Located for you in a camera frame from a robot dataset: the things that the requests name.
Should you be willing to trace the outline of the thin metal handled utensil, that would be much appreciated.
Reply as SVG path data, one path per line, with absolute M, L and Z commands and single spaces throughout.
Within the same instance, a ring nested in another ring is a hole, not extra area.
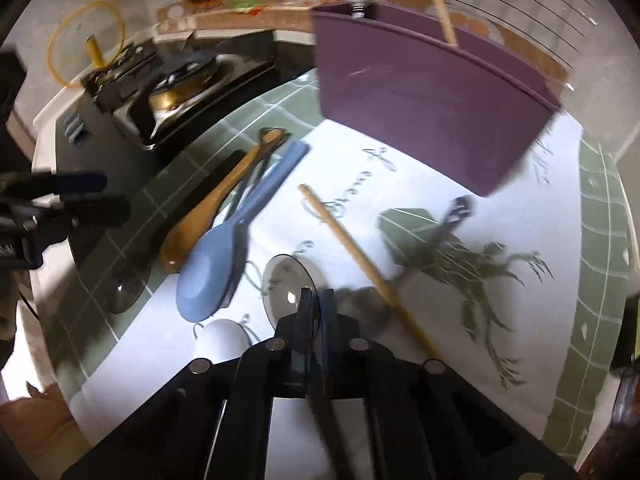
M 245 190 L 253 177 L 255 177 L 257 181 L 262 180 L 262 176 L 269 166 L 271 156 L 280 146 L 285 144 L 290 136 L 291 135 L 283 128 L 265 127 L 259 130 L 258 144 L 256 145 L 256 148 L 258 148 L 257 155 L 250 163 L 250 166 L 248 166 L 246 175 L 242 177 L 240 184 L 236 187 L 233 200 L 224 220 L 228 220 L 238 209 Z

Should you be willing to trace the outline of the wooden rice spoon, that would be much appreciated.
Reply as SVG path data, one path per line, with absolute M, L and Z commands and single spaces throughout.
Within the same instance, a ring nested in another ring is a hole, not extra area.
M 180 271 L 189 252 L 210 229 L 218 211 L 228 195 L 238 186 L 246 188 L 258 165 L 266 170 L 267 160 L 290 134 L 282 128 L 262 128 L 258 143 L 253 146 L 233 169 L 195 205 L 166 235 L 160 246 L 160 265 L 169 274 Z

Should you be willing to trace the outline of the green checkered table mat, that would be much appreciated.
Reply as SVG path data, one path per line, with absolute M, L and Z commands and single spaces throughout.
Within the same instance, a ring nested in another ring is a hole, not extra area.
M 103 307 L 105 281 L 172 198 L 263 126 L 310 150 L 250 227 L 244 278 L 222 318 L 254 338 L 273 329 L 262 274 L 279 254 L 311 266 L 353 304 L 370 282 L 299 191 L 321 198 L 385 276 L 427 240 L 463 188 L 408 155 L 319 112 L 306 73 L 242 106 L 192 143 L 132 199 L 130 221 L 81 263 L 47 336 L 65 399 L 99 441 L 192 356 L 193 324 L 176 308 L 178 278 L 155 263 L 134 305 Z M 575 463 L 588 440 L 623 321 L 631 250 L 613 157 L 569 114 L 544 129 L 512 176 L 477 198 L 472 217 L 399 293 L 442 357 L 549 448 Z

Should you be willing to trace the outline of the wooden chopstick in holder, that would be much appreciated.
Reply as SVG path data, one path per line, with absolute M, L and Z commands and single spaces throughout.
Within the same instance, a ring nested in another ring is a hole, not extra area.
M 438 16 L 440 28 L 442 29 L 442 36 L 444 36 L 446 43 L 453 48 L 459 47 L 457 36 L 456 36 L 456 33 L 454 32 L 454 26 L 452 26 L 452 23 L 450 21 L 450 17 L 446 8 L 445 1 L 433 0 L 433 3 Z

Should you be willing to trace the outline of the purple plastic utensil holder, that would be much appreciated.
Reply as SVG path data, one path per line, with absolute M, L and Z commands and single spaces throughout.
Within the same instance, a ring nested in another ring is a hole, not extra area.
M 346 2 L 310 11 L 325 118 L 379 140 L 479 196 L 510 174 L 561 103 L 546 77 L 500 44 L 431 15 Z

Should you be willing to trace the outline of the white ceramic spoon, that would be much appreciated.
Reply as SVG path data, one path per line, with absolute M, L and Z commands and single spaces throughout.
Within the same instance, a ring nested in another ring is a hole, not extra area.
M 194 359 L 206 359 L 213 364 L 237 359 L 252 345 L 243 326 L 226 318 L 195 323 L 193 335 Z

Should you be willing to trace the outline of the blue plastic rice spoon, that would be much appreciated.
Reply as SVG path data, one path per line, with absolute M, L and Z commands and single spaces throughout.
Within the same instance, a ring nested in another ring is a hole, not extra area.
M 186 321 L 202 322 L 228 307 L 245 269 L 250 224 L 309 150 L 304 141 L 292 143 L 230 219 L 207 231 L 190 251 L 176 289 L 177 310 Z

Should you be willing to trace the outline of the wooden chopstick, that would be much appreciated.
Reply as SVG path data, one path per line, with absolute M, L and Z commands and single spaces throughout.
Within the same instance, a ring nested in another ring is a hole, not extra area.
M 454 32 L 454 26 L 452 26 L 452 23 L 450 21 L 450 17 L 446 8 L 445 1 L 433 0 L 433 3 L 438 16 L 440 28 L 442 29 L 442 36 L 444 36 L 446 43 L 453 48 L 459 47 L 457 36 L 456 36 L 456 33 Z
M 366 274 L 366 277 L 369 279 L 378 294 L 396 313 L 398 318 L 400 318 L 402 325 L 411 333 L 422 351 L 429 358 L 439 359 L 440 355 L 434 344 L 431 343 L 419 323 L 416 322 L 408 309 L 402 304 L 398 293 L 395 292 L 395 289 L 391 288 L 386 282 L 384 276 L 369 259 L 367 254 L 356 243 L 356 240 L 354 240 L 350 236 L 349 232 L 345 230 L 344 226 L 342 226 L 341 223 L 332 216 L 329 209 L 322 204 L 322 201 L 318 199 L 318 196 L 314 194 L 314 191 L 308 185 L 300 184 L 298 189 L 306 198 L 307 202 L 311 204 L 314 212 L 318 214 L 320 219 L 329 227 L 340 244 L 347 250 L 349 255 L 352 256 L 354 261 L 357 263 L 357 266 L 360 267 L 360 270 Z

